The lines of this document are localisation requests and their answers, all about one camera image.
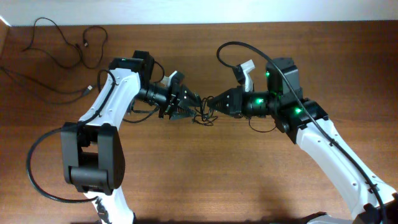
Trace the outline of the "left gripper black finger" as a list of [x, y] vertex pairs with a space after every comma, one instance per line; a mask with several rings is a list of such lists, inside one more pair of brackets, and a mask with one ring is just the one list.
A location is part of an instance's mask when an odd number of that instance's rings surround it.
[[198, 94], [190, 91], [186, 85], [181, 86], [180, 106], [200, 106], [201, 98]]
[[182, 108], [177, 106], [172, 112], [169, 114], [170, 120], [184, 119], [184, 118], [192, 118], [197, 115], [195, 110], [191, 108]]

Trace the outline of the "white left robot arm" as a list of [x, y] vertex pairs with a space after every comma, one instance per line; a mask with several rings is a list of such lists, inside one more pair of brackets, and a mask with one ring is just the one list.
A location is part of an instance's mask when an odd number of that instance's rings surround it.
[[155, 105], [159, 116], [194, 117], [201, 99], [190, 91], [178, 71], [152, 82], [155, 60], [137, 50], [131, 58], [115, 58], [97, 99], [76, 123], [65, 123], [61, 132], [63, 174], [92, 204], [102, 223], [134, 223], [121, 187], [125, 159], [119, 127], [134, 100]]

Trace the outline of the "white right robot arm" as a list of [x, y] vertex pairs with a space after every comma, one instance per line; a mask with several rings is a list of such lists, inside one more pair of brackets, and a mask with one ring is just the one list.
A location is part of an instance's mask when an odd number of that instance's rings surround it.
[[239, 86], [212, 98], [209, 108], [235, 118], [271, 116], [276, 128], [322, 169], [343, 200], [350, 223], [397, 223], [397, 191], [381, 180], [339, 135], [326, 111], [303, 97], [291, 58], [266, 65], [267, 91], [254, 91], [249, 60], [234, 68]]

